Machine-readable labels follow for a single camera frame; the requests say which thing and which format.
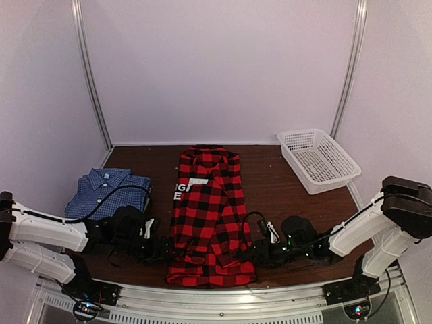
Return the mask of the red black plaid shirt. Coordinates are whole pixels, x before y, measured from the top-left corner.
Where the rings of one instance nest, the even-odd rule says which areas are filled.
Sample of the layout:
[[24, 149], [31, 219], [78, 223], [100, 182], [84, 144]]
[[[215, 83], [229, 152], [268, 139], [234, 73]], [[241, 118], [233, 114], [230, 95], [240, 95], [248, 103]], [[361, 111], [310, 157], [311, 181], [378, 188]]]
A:
[[166, 281], [187, 288], [246, 286], [254, 264], [239, 259], [251, 247], [240, 156], [219, 145], [180, 155], [169, 229]]

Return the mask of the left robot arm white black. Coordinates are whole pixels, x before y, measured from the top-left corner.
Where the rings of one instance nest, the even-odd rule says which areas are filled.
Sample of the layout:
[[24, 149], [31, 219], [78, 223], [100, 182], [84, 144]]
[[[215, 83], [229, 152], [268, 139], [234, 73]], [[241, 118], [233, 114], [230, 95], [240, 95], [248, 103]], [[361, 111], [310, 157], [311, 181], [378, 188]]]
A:
[[83, 300], [97, 294], [97, 285], [80, 254], [110, 247], [139, 263], [165, 261], [171, 248], [158, 227], [158, 219], [132, 206], [100, 220], [68, 219], [34, 211], [11, 192], [1, 193], [1, 261], [70, 286]]

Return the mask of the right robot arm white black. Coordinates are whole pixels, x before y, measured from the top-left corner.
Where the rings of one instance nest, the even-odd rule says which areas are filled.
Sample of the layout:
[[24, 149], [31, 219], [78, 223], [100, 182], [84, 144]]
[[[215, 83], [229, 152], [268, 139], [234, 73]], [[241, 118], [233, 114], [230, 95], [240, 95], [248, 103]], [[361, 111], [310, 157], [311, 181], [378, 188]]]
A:
[[349, 296], [360, 298], [410, 246], [431, 237], [431, 187], [388, 176], [366, 207], [322, 234], [299, 216], [283, 221], [284, 241], [272, 223], [262, 219], [259, 227], [264, 239], [238, 251], [237, 256], [271, 267], [298, 259], [333, 265], [377, 236], [379, 243], [357, 260], [352, 278], [344, 282]]

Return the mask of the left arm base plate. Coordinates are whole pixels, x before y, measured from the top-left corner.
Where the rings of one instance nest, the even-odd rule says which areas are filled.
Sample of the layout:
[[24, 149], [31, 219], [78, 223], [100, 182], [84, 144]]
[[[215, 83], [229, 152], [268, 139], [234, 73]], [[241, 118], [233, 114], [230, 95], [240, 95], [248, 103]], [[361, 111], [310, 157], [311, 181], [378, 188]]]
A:
[[96, 305], [116, 306], [120, 286], [101, 281], [71, 281], [60, 284], [61, 291], [74, 301], [86, 301]]

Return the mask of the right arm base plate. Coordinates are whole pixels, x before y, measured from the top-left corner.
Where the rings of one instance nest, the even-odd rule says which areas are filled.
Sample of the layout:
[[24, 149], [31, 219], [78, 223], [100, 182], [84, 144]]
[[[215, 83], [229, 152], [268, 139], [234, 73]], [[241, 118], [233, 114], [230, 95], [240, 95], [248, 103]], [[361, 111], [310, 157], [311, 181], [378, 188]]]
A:
[[323, 293], [328, 305], [345, 303], [361, 298], [366, 298], [371, 294], [378, 294], [381, 287], [378, 279], [369, 277], [357, 277], [327, 283], [323, 286]]

